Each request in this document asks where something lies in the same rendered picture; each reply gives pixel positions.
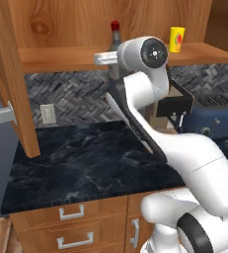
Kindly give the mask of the yellow cup with fruit print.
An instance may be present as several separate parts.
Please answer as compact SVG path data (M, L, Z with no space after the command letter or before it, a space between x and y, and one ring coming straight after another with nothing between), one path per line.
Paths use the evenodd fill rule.
M184 27L171 27L170 32L170 43L169 51L170 52L180 52L183 39L185 36L186 29Z

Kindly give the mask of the clear liquor bottle red cap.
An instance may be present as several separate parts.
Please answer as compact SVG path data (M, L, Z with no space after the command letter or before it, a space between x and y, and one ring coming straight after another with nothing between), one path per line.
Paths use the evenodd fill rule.
M121 44L120 27L118 20L111 21L111 29L112 29L112 43L110 46L110 51L117 51L118 47ZM126 71L122 69L118 64L112 64L109 66L109 77L111 81L124 77L125 74Z

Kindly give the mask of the blue toaster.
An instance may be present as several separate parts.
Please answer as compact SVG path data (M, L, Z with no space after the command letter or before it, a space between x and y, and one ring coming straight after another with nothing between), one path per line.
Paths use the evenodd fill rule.
M191 113L184 116L183 131L212 139L228 137L228 97L221 94L195 96Z

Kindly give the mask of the open wooden cabinet door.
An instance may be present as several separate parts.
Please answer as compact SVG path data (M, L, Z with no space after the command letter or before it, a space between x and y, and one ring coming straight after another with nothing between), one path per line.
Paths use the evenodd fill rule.
M228 51L228 0L213 0L204 41Z
M40 155L8 0L0 0L0 101L12 105L12 126L28 157Z

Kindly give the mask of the white wall outlet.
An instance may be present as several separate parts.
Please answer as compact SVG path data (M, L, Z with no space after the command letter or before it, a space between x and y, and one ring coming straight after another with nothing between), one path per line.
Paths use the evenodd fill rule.
M56 123L55 110L54 110L53 104L41 105L40 112L41 112L42 122L45 125Z

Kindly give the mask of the black and tan coffee machine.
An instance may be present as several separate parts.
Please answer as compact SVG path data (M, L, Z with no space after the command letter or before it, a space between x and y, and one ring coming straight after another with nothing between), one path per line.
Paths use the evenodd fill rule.
M151 107L149 124L155 129L161 129L171 123L172 128L180 129L184 116L191 113L193 102L193 94L172 80L168 96Z

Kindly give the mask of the wooden base cabinet door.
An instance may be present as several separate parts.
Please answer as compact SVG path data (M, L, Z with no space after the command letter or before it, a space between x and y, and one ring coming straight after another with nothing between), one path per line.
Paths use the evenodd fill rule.
M148 223L143 218L140 210L141 200L147 195L149 195L149 193L141 193L128 196L124 253L139 253L142 245L146 242L146 240L153 232L153 225L151 223ZM135 228L131 224L131 221L137 218L139 219L139 239L137 247L133 248L129 242L129 239L134 236L135 231Z

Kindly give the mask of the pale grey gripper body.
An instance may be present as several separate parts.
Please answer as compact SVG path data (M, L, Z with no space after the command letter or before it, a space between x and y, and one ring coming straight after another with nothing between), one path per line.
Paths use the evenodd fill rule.
M117 64L117 53L115 51L95 53L94 63L96 65Z

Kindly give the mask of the wooden wall cabinet with shelf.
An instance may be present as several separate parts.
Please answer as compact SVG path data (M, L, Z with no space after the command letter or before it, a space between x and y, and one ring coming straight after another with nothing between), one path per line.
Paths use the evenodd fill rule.
M212 0L8 0L26 73L91 70L94 54L111 44L111 21L125 41L154 36L167 42L184 27L184 44L169 64L228 63L228 51L204 41Z

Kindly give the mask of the wooden drawer front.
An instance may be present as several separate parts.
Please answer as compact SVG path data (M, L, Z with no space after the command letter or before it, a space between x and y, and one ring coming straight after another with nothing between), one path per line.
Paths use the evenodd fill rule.
M59 250L56 239L64 243L87 239L88 232L94 232L94 242L85 246ZM24 253L123 253L125 214L118 213L34 229L16 231Z
M59 208L64 208L65 214L71 214L79 212L79 205L84 205L84 217L60 220ZM77 221L116 213L126 213L126 206L127 196L122 196L33 211L20 211L11 213L10 218L17 230L25 230L55 223Z

